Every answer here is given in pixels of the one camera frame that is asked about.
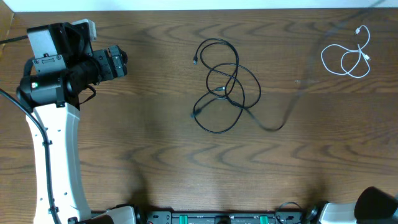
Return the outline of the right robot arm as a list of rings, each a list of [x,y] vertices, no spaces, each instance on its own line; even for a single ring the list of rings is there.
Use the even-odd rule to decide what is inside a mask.
[[[397,224],[397,197],[368,187],[352,203],[323,201],[303,217],[312,224]]]

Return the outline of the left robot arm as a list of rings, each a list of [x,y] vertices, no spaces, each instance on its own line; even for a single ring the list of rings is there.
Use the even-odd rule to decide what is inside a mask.
[[[124,77],[127,55],[117,45],[93,50],[94,22],[32,27],[34,56],[24,66],[16,93],[26,110],[35,154],[35,223],[135,223],[130,205],[93,213],[83,190],[78,153],[79,95],[101,82]]]

